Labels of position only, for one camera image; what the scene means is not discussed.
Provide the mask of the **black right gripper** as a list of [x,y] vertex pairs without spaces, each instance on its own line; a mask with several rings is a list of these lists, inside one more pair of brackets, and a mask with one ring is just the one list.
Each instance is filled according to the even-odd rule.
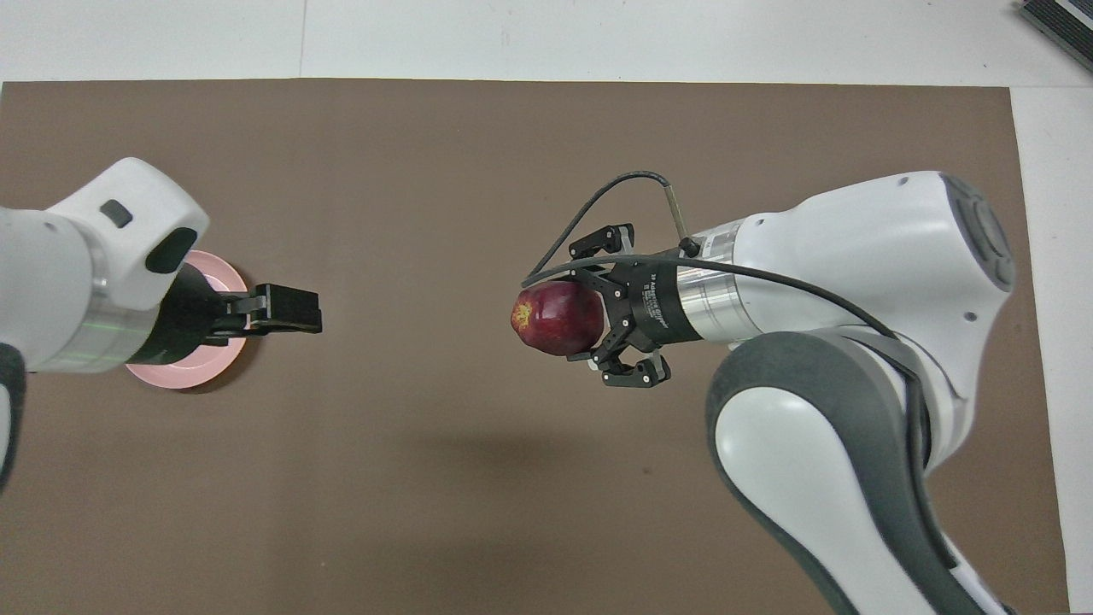
[[[633,225],[606,225],[571,243],[571,262],[634,253]],[[656,388],[672,378],[661,348],[686,341],[686,314],[678,291],[678,267],[661,261],[633,260],[571,267],[569,276],[606,280],[602,296],[612,326],[628,320],[626,343],[640,353],[628,365],[620,359],[623,348],[593,347],[587,360],[609,388]]]

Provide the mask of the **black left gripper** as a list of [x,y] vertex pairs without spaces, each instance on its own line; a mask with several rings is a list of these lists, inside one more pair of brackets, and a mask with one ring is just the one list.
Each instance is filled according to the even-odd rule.
[[324,323],[277,319],[320,319],[317,293],[280,284],[221,295],[199,269],[185,262],[158,306],[154,326],[130,365],[172,365],[207,342],[225,345],[227,339],[266,338],[277,332],[320,334]]

